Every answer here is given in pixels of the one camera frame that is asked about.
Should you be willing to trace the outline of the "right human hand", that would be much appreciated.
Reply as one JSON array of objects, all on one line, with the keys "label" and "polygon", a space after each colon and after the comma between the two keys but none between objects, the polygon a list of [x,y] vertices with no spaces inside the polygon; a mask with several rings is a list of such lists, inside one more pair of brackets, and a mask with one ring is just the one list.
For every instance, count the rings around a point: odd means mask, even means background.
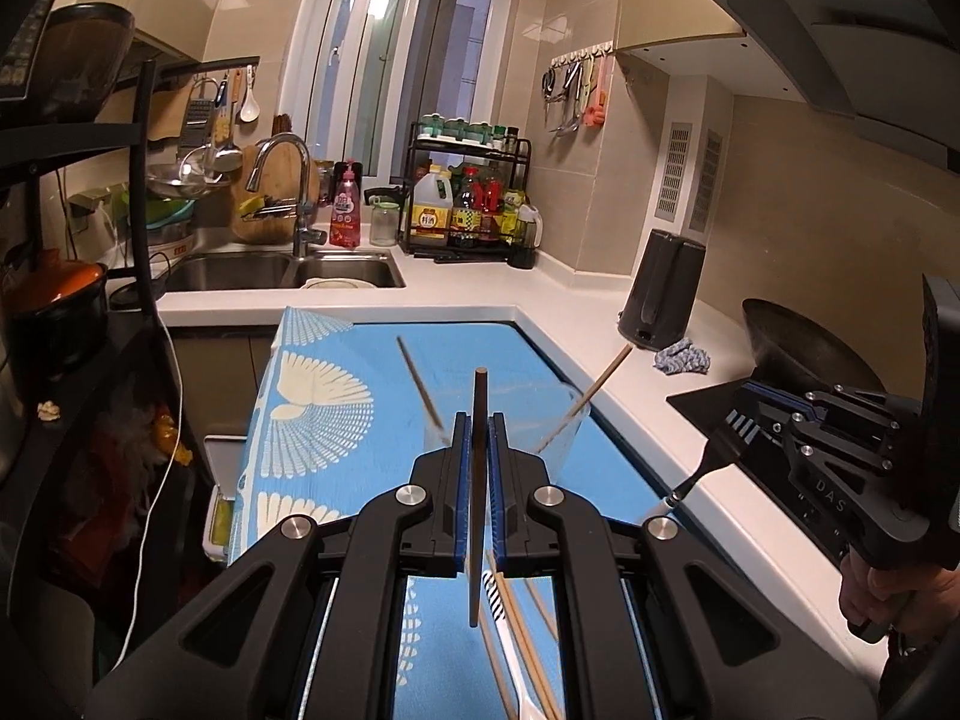
[{"label": "right human hand", "polygon": [[958,571],[907,566],[879,571],[856,551],[841,561],[839,609],[856,626],[873,622],[914,645],[944,637],[958,617]]}]

